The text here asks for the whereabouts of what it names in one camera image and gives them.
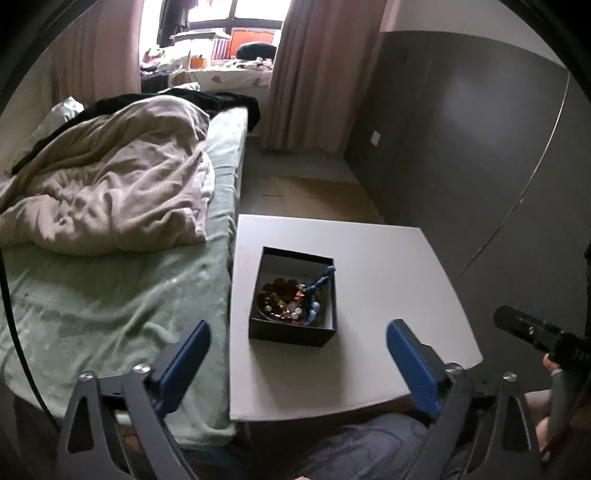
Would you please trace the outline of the black open jewelry box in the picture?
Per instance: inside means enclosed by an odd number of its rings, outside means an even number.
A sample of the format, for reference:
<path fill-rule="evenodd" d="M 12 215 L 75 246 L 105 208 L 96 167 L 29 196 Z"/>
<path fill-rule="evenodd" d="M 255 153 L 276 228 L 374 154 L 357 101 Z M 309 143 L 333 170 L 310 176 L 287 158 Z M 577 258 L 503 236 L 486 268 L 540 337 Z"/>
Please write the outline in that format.
<path fill-rule="evenodd" d="M 335 261 L 264 246 L 252 296 L 249 338 L 322 348 L 337 331 Z"/>

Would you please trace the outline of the white square table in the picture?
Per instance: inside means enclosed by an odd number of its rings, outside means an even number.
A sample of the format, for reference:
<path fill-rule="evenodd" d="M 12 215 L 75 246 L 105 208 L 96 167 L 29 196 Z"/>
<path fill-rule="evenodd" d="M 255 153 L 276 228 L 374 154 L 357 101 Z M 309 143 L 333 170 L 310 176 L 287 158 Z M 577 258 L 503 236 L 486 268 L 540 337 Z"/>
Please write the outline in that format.
<path fill-rule="evenodd" d="M 266 248 L 335 262 L 338 330 L 324 347 L 249 338 L 249 314 Z M 362 409 L 408 389 L 386 344 L 403 319 L 446 362 L 482 354 L 443 266 L 413 227 L 242 215 L 235 243 L 229 334 L 229 416 L 287 421 Z"/>

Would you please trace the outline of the beige crumpled blanket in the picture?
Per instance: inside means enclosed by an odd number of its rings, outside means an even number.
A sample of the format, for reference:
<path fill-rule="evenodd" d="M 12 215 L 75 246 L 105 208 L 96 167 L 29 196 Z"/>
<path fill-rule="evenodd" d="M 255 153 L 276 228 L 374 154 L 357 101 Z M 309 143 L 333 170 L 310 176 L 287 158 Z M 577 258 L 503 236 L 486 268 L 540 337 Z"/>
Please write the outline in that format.
<path fill-rule="evenodd" d="M 209 123 L 163 95 L 68 128 L 2 182 L 2 246 L 91 256 L 205 241 Z"/>

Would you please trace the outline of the white pillow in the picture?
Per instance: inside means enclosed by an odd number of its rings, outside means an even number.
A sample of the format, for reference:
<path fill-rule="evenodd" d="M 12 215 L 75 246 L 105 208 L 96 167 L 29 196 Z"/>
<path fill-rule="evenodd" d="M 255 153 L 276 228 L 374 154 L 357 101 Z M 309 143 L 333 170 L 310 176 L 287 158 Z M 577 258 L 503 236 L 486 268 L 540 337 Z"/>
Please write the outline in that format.
<path fill-rule="evenodd" d="M 23 151 L 25 153 L 31 151 L 38 141 L 55 133 L 59 127 L 75 118 L 84 110 L 84 104 L 71 96 L 53 106 L 39 126 L 27 137 L 23 145 Z"/>

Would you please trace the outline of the cluttered windowsill desk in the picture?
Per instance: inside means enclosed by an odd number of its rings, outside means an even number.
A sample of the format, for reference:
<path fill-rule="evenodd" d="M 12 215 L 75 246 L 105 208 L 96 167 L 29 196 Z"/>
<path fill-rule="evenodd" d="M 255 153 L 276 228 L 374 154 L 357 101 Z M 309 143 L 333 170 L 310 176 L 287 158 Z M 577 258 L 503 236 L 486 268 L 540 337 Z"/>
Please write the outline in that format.
<path fill-rule="evenodd" d="M 168 46 L 144 52 L 141 91 L 155 93 L 181 85 L 208 92 L 266 89 L 279 37 L 279 31 L 242 28 L 174 34 Z"/>

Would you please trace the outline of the pink curtain left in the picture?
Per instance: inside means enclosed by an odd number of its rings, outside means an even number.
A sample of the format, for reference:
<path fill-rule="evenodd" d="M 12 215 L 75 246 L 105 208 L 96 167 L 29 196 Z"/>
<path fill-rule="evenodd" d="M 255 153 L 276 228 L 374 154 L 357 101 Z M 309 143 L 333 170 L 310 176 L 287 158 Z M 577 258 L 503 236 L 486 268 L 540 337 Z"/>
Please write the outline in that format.
<path fill-rule="evenodd" d="M 143 3 L 96 2 L 52 43 L 54 96 L 90 105 L 141 91 L 139 33 Z"/>

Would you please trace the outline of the black hanging clothes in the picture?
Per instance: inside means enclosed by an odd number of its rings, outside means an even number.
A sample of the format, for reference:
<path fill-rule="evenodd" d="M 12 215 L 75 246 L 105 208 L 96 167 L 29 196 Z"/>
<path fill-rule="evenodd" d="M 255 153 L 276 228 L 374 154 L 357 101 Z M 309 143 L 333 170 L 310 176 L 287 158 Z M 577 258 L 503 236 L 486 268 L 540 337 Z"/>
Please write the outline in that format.
<path fill-rule="evenodd" d="M 187 30 L 188 12 L 197 6 L 197 0 L 164 0 L 160 11 L 157 44 L 167 47 L 171 37 Z"/>

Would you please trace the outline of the wall socket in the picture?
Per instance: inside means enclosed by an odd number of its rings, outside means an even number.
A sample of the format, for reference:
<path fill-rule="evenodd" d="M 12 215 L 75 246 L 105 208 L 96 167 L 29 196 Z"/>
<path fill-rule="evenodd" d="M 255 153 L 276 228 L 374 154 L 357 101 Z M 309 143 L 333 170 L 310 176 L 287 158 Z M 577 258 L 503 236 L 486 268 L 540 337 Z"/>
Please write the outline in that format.
<path fill-rule="evenodd" d="M 380 143 L 380 139 L 381 139 L 381 134 L 378 131 L 374 131 L 372 134 L 372 137 L 370 137 L 370 142 L 374 146 L 377 146 Z"/>

